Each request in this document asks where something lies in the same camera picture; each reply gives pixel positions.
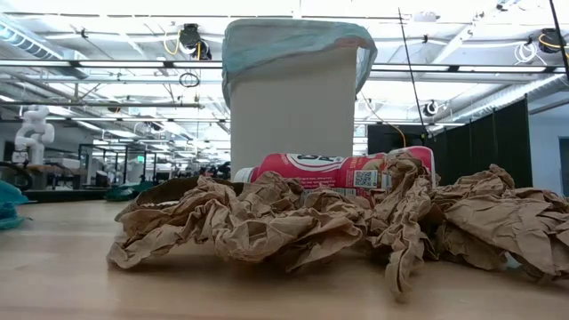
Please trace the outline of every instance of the wooden table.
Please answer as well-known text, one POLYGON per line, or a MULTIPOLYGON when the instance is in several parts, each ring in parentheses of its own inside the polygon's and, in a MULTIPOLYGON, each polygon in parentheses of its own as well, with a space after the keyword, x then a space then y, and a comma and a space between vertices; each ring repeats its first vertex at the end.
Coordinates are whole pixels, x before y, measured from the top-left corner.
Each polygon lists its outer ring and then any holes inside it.
POLYGON ((568 319, 569 284, 431 262, 407 304, 383 269, 353 252, 285 275, 188 244, 140 268, 109 268, 125 204, 31 204, 33 221, 0 232, 0 319, 568 319))

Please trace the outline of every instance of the black curtain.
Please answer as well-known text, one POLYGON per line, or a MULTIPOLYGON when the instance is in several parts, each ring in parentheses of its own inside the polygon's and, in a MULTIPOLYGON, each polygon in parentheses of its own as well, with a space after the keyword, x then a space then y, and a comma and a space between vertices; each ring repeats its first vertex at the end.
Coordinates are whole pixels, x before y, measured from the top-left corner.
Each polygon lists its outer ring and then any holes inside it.
POLYGON ((469 124, 445 130, 426 139, 425 145, 434 152, 441 185, 487 170, 490 164, 505 169, 517 188, 533 184, 526 99, 469 124))
MULTIPOLYGON (((399 130, 405 136, 407 147, 423 146, 424 134, 420 125, 399 125, 399 130)), ((389 124, 372 124, 367 126, 367 153, 369 155, 403 147, 401 133, 389 124)))

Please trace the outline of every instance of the brown packing paper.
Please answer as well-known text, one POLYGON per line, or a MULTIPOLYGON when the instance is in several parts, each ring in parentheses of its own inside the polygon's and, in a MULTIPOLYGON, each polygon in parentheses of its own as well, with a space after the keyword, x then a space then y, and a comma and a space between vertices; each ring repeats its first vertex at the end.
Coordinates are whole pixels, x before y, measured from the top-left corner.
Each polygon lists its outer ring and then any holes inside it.
POLYGON ((538 217, 549 207, 549 203, 532 199, 475 196, 460 200, 445 216, 487 244, 515 253, 544 274, 555 276, 549 236, 538 217))
POLYGON ((495 270, 506 263, 505 251, 491 246, 482 240, 444 223, 437 230, 437 251, 448 260, 461 261, 484 270, 495 270))
POLYGON ((175 206, 121 212, 117 219, 127 238, 113 244, 108 259, 131 268, 192 238, 196 243, 213 241, 223 259, 257 263, 294 244, 295 259, 281 259, 292 270, 362 237, 364 209, 330 190, 310 195, 311 207, 280 212, 294 207, 300 197, 289 186, 301 191, 295 182, 267 172, 259 184, 246 184, 237 198, 231 187, 200 178, 175 206))
POLYGON ((232 184, 204 177, 169 180, 142 192, 116 216, 123 233, 108 260, 131 268, 193 241, 213 243, 224 260, 272 260, 287 271, 346 247, 389 260, 389 290, 403 299, 423 259, 492 270, 510 252, 541 280, 569 275, 569 204, 555 193, 514 189, 500 167, 432 188, 421 161, 389 156, 392 188, 371 200, 302 187, 274 172, 232 184))
POLYGON ((393 191, 375 206, 368 219, 373 235, 367 239, 373 248, 391 249, 385 277, 396 298, 405 299, 411 291, 409 276, 422 263, 425 250, 418 220, 430 209, 430 182, 421 161, 407 154, 389 159, 388 171, 393 191))

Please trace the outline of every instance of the blue fabric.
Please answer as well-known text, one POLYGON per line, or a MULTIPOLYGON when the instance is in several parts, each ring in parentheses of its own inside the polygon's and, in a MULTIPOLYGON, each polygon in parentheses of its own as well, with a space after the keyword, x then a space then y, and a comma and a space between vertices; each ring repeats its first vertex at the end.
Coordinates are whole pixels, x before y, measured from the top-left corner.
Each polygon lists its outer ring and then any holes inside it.
POLYGON ((9 202, 0 204, 0 230, 17 228, 24 218, 19 217, 16 205, 9 202))
POLYGON ((8 182, 0 180, 0 205, 11 202, 13 204, 26 204, 28 198, 21 191, 8 182))
POLYGON ((229 107, 231 83, 273 60, 338 47, 357 47, 356 93, 370 75, 377 48, 367 30, 353 23, 286 19, 231 22, 223 41, 223 97, 229 107))

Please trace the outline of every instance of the pipe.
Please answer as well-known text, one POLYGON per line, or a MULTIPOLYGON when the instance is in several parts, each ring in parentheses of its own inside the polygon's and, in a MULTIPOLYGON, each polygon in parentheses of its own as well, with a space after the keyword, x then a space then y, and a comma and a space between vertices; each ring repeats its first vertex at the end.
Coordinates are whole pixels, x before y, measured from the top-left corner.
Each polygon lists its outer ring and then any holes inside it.
MULTIPOLYGON (((59 95, 59 96, 61 96, 61 97, 63 97, 63 98, 66 98, 66 99, 69 99, 69 100, 74 100, 74 99, 75 99, 75 97, 74 97, 73 95, 71 95, 71 94, 67 94, 67 93, 62 92, 62 91, 59 91, 59 90, 57 90, 57 89, 53 89, 53 88, 52 88, 51 86, 49 86, 49 85, 42 84, 41 82, 39 82, 39 81, 37 81, 37 80, 30 79, 30 78, 28 78, 27 76, 24 76, 24 75, 19 74, 19 73, 17 73, 17 72, 13 72, 13 71, 9 70, 8 68, 0 68, 0 72, 3 72, 3 73, 5 73, 6 75, 9 75, 9 76, 13 76, 13 77, 15 77, 16 79, 19 79, 19 80, 21 80, 21 81, 23 81, 23 82, 25 82, 25 83, 33 84, 34 86, 36 86, 36 87, 38 87, 38 88, 41 88, 41 89, 43 89, 43 90, 46 90, 47 92, 51 92, 51 93, 57 94, 57 95, 59 95)), ((27 106, 32 105, 32 104, 44 104, 44 103, 42 103, 42 102, 34 102, 34 103, 31 103, 31 104, 27 104, 27 106)))
MULTIPOLYGON (((33 32, 25 31, 3 14, 0 14, 0 39, 41 60, 63 59, 63 54, 58 49, 45 44, 45 40, 43 41, 33 32)), ((85 73, 76 68, 58 68, 58 70, 63 75, 74 76, 78 79, 87 77, 85 73)))
POLYGON ((127 102, 56 102, 56 101, 0 101, 0 106, 20 107, 20 106, 59 106, 59 107, 94 107, 94 108, 204 108, 199 103, 127 103, 127 102))
POLYGON ((542 112, 550 111, 554 108, 561 107, 561 106, 564 106, 566 104, 569 104, 569 98, 550 103, 550 104, 543 106, 543 107, 539 107, 539 108, 529 110, 528 114, 530 116, 538 115, 542 112))
POLYGON ((500 109, 514 101, 521 100, 527 94, 527 100, 539 99, 548 94, 558 92, 567 86, 565 75, 549 76, 541 80, 532 81, 529 84, 516 84, 500 90, 495 94, 481 99, 473 105, 462 105, 453 109, 452 116, 435 116, 433 121, 464 121, 469 117, 480 117, 492 112, 493 108, 500 109))

